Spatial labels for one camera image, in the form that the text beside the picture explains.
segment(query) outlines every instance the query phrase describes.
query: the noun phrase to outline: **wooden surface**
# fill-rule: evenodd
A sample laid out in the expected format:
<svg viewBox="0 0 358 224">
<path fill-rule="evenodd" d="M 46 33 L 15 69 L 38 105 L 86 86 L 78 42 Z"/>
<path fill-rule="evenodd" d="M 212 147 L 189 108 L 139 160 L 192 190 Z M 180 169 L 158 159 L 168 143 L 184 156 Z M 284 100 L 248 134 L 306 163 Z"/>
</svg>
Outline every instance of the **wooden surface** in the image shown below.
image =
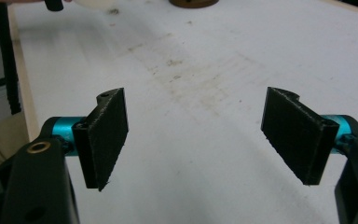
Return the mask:
<svg viewBox="0 0 358 224">
<path fill-rule="evenodd" d="M 330 157 L 320 186 L 302 186 L 260 122 L 267 86 L 358 119 L 358 9 L 318 0 L 64 6 L 12 8 L 31 138 L 46 119 L 86 116 L 97 94 L 119 87 L 130 124 L 102 193 L 67 160 L 82 223 L 338 223 L 345 158 Z"/>
</svg>

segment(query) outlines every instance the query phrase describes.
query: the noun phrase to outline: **brass bushing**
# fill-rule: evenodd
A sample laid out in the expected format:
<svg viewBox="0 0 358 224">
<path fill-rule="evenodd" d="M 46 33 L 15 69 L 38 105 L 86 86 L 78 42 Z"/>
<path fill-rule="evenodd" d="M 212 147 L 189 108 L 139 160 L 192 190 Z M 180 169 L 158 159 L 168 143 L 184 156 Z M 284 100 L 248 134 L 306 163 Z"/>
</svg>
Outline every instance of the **brass bushing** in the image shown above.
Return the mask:
<svg viewBox="0 0 358 224">
<path fill-rule="evenodd" d="M 50 142 L 38 142 L 27 148 L 27 152 L 37 154 L 48 150 L 51 146 Z"/>
<path fill-rule="evenodd" d="M 214 5 L 219 0 L 170 0 L 170 2 L 177 7 L 185 8 L 200 8 Z"/>
</svg>

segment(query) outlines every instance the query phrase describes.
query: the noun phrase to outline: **white table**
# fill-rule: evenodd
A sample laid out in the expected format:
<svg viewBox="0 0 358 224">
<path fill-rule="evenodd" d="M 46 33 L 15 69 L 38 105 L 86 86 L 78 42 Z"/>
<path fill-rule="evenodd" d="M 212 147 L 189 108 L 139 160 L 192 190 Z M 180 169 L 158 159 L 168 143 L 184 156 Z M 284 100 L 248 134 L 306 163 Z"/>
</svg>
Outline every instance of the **white table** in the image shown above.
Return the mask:
<svg viewBox="0 0 358 224">
<path fill-rule="evenodd" d="M 358 119 L 358 9 L 320 0 L 221 0 L 182 9 L 117 0 L 118 14 L 13 6 L 30 136 L 126 91 L 130 132 L 103 192 L 67 159 L 82 223 L 338 223 L 333 155 L 296 179 L 260 131 L 267 86 Z"/>
</svg>

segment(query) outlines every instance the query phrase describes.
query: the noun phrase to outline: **screw hole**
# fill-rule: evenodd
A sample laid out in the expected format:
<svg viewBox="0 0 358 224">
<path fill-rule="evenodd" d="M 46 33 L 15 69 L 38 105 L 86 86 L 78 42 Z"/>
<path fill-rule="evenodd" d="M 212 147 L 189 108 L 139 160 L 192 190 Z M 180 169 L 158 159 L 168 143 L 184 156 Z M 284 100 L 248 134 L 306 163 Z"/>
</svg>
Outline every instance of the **screw hole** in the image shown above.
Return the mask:
<svg viewBox="0 0 358 224">
<path fill-rule="evenodd" d="M 28 153 L 35 154 L 35 153 L 43 152 L 49 148 L 50 148 L 50 142 L 39 142 L 28 147 L 27 151 Z"/>
<path fill-rule="evenodd" d="M 34 222 L 42 218 L 46 213 L 46 209 L 44 207 L 36 207 L 31 211 L 27 212 L 25 215 L 25 221 Z"/>
</svg>

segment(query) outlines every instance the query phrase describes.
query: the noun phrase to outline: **teal aluminum part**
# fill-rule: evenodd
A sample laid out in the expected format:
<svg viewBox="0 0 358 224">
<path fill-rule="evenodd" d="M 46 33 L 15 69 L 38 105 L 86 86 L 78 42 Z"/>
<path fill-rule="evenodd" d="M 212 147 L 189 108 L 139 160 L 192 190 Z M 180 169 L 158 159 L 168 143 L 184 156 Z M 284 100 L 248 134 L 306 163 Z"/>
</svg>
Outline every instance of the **teal aluminum part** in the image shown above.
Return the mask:
<svg viewBox="0 0 358 224">
<path fill-rule="evenodd" d="M 339 129 L 336 135 L 336 143 L 341 139 L 344 134 L 351 134 L 350 124 L 340 115 L 322 115 L 325 119 L 331 119 L 335 123 L 339 124 Z M 336 154 L 339 151 L 335 148 L 332 149 L 332 153 Z"/>
<path fill-rule="evenodd" d="M 62 117 L 57 119 L 53 128 L 53 135 L 61 136 L 65 141 L 72 144 L 74 150 L 65 156 L 77 156 L 77 148 L 75 144 L 72 126 L 81 121 L 84 117 Z"/>
</svg>

